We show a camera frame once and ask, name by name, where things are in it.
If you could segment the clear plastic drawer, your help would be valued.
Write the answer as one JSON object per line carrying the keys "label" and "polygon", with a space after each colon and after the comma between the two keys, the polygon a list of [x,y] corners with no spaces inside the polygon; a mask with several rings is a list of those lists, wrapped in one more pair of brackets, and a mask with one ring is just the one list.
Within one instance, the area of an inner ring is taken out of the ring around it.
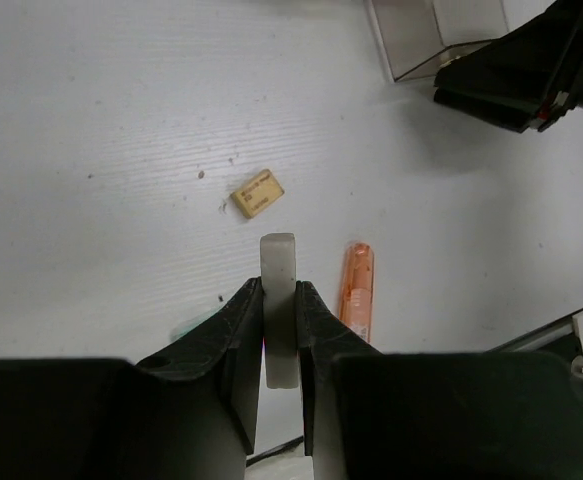
{"label": "clear plastic drawer", "polygon": [[373,0],[367,10],[394,83],[433,78],[509,32],[500,0]]}

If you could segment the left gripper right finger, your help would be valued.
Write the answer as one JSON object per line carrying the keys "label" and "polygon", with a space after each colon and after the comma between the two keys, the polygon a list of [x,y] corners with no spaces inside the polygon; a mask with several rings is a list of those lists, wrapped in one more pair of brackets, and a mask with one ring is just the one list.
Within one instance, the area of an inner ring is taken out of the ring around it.
{"label": "left gripper right finger", "polygon": [[383,354],[294,298],[318,479],[583,479],[583,380],[546,351]]}

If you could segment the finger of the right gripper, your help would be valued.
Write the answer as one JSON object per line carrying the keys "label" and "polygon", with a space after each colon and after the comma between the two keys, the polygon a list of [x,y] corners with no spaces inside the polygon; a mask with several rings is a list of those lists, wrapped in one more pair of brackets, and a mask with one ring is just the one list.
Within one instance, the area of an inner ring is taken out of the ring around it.
{"label": "finger of the right gripper", "polygon": [[434,85],[438,104],[510,131],[545,131],[583,108],[583,1],[553,2],[440,69]]}

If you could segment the green highlighter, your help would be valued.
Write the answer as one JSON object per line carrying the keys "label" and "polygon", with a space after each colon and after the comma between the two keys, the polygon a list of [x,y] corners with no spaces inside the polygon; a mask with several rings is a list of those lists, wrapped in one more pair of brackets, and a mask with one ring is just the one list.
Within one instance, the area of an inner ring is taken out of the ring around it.
{"label": "green highlighter", "polygon": [[184,322],[179,323],[176,327],[174,327],[169,335],[169,339],[171,342],[177,341],[178,339],[182,338],[184,335],[189,333],[191,330],[197,328],[202,323],[207,321],[210,317],[215,314],[215,311],[205,312],[200,314],[194,318],[189,320],[185,320]]}

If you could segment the grey white eraser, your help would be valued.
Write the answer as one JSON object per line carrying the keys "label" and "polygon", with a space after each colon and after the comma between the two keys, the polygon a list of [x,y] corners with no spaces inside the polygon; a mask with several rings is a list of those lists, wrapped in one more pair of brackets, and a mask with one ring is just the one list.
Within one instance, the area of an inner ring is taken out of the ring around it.
{"label": "grey white eraser", "polygon": [[260,239],[266,383],[270,389],[299,385],[294,298],[295,236],[272,233]]}

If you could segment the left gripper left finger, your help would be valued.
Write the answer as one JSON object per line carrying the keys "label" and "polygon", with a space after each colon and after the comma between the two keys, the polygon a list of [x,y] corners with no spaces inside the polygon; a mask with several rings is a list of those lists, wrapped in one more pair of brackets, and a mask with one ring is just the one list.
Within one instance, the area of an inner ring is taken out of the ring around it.
{"label": "left gripper left finger", "polygon": [[241,479],[255,447],[263,290],[162,350],[0,359],[0,479]]}

